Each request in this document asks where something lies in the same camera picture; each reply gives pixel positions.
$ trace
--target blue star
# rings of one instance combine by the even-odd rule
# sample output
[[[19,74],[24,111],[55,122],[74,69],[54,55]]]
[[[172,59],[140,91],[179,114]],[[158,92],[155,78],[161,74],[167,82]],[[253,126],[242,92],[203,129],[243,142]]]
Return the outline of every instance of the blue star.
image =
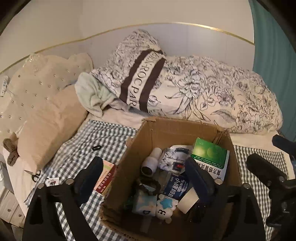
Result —
[[[173,200],[165,198],[160,202],[160,204],[163,206],[163,209],[166,209],[168,207],[173,207]]]

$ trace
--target gold trim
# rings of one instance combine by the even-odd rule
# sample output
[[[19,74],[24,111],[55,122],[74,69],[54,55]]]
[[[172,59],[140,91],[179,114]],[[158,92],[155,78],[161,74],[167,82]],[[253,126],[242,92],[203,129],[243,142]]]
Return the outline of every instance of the gold trim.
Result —
[[[218,32],[221,32],[221,33],[224,33],[224,34],[227,34],[227,35],[231,35],[235,38],[238,38],[240,40],[243,40],[249,44],[252,44],[252,45],[255,45],[255,43],[243,38],[243,37],[240,37],[236,34],[233,34],[233,33],[230,33],[230,32],[227,32],[227,31],[224,31],[222,29],[219,29],[219,28],[214,28],[214,27],[210,27],[210,26],[206,26],[206,25],[202,25],[202,24],[197,24],[197,23],[183,23],[183,22],[170,22],[170,23],[142,23],[142,24],[133,24],[133,25],[128,25],[128,26],[123,26],[123,27],[118,27],[118,28],[113,28],[113,29],[110,29],[110,30],[107,30],[107,31],[104,31],[104,32],[101,32],[101,33],[98,33],[98,34],[94,34],[92,36],[89,36],[87,38],[84,38],[84,39],[77,39],[77,40],[72,40],[72,41],[68,41],[68,42],[65,42],[65,43],[60,43],[60,44],[56,44],[56,45],[53,45],[53,46],[50,46],[50,47],[47,47],[47,48],[44,48],[44,49],[41,49],[41,50],[38,50],[36,51],[35,53],[40,53],[40,52],[43,52],[45,50],[48,50],[48,49],[51,49],[51,48],[54,48],[54,47],[57,47],[57,46],[61,46],[61,45],[65,45],[65,44],[70,44],[70,43],[75,43],[75,42],[81,42],[81,41],[84,41],[84,40],[87,40],[87,39],[90,39],[92,37],[95,37],[95,36],[98,36],[98,35],[101,35],[101,34],[105,34],[105,33],[108,33],[108,32],[111,32],[111,31],[114,31],[114,30],[119,30],[119,29],[123,29],[123,28],[130,28],[130,27],[136,27],[136,26],[144,26],[144,25],[150,25],[150,24],[173,24],[173,23],[177,23],[177,24],[183,24],[183,25],[191,25],[191,26],[198,26],[198,27],[201,27],[201,28],[208,28],[208,29],[211,29],[211,30],[215,30],[215,31],[218,31]],[[18,64],[19,62],[23,61],[24,59],[28,58],[29,55],[19,59],[18,61],[14,62],[13,64],[9,65],[6,69],[2,70],[0,72],[0,75],[3,74],[6,70],[8,70],[9,68],[11,68],[12,66]]]

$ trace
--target mattress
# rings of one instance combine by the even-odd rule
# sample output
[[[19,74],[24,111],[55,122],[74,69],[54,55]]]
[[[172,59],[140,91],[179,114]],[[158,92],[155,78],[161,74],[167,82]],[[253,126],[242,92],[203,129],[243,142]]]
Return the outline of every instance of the mattress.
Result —
[[[124,112],[123,110],[107,109],[104,111],[103,117],[99,118],[92,114],[88,114],[85,121],[82,123],[78,131],[88,122],[88,120],[97,120],[108,123],[120,124],[123,126],[139,129],[142,124],[142,119],[147,117],[146,113],[132,110],[130,112]],[[276,131],[272,131],[266,135],[254,135],[254,134],[230,134],[231,140],[234,145],[249,147],[249,148],[259,148],[263,150],[280,152],[281,150],[272,145],[272,137],[277,134]],[[8,152],[3,149],[3,155],[5,160],[7,160]],[[287,164],[288,175],[290,179],[295,178],[293,171],[293,166],[290,161],[289,155],[284,153],[284,157]],[[8,173],[14,189],[15,197],[20,204],[23,213],[26,215],[28,208],[24,201],[29,195],[30,191],[33,189],[35,183],[33,182],[31,175],[23,171],[23,162],[19,158],[14,166],[8,166]]]

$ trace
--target checkered bedsheet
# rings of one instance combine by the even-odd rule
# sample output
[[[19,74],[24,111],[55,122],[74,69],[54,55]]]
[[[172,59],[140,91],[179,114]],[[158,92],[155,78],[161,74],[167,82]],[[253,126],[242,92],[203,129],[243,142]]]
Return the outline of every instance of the checkered bedsheet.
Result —
[[[36,186],[39,183],[44,182],[48,177],[59,177],[60,183],[63,183],[68,178],[75,177],[80,170],[89,165],[95,156],[100,156],[107,161],[117,164],[125,152],[125,141],[128,137],[133,137],[135,133],[136,130],[133,128],[89,120],[79,133],[59,148],[53,160],[42,170]],[[92,151],[92,147],[96,145],[101,145],[102,148],[98,151]],[[242,182],[249,183],[253,188],[265,223],[266,218],[270,213],[271,205],[268,197],[268,189],[247,170],[245,162],[250,154],[256,152],[288,175],[284,156],[282,153],[245,148],[241,146],[234,146],[234,150],[239,163]],[[30,192],[27,200],[25,201],[27,205],[29,205],[34,192],[35,188]],[[124,240],[124,238],[116,232],[113,232],[100,224],[99,207],[102,201],[102,195],[93,191],[88,202],[82,204],[81,211],[88,224],[97,236],[98,240]],[[74,240],[67,223],[66,216],[63,212],[62,204],[57,203],[56,207],[66,239],[69,241]],[[266,240],[269,241],[273,229],[267,227],[266,225],[265,229]]]

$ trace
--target white wall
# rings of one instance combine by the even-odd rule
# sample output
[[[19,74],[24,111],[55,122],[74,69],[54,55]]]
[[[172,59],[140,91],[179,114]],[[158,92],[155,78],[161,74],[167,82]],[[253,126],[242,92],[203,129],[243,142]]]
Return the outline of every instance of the white wall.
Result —
[[[0,71],[55,44],[156,22],[203,24],[254,41],[248,0],[32,0],[0,36]]]

